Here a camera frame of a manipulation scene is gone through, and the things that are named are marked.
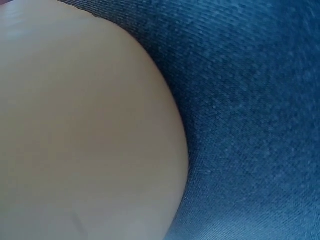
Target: fabric texture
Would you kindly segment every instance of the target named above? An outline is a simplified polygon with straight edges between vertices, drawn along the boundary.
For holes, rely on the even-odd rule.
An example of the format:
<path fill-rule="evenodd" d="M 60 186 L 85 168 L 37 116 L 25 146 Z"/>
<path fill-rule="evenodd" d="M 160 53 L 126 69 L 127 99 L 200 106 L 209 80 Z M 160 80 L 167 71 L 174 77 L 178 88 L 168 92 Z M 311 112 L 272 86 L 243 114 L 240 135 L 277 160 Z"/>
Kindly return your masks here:
<path fill-rule="evenodd" d="M 131 33 L 182 116 L 166 240 L 320 239 L 318 0 L 62 0 Z"/>

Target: blue denim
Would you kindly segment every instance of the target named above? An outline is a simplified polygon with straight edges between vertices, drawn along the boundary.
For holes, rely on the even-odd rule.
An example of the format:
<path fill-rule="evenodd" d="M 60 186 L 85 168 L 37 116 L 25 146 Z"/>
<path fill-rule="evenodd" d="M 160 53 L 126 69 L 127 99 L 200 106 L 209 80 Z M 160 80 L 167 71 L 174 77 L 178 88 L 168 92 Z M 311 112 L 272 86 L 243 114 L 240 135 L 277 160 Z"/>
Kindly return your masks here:
<path fill-rule="evenodd" d="M 62 0 L 131 33 L 182 116 L 166 240 L 320 240 L 319 0 Z"/>

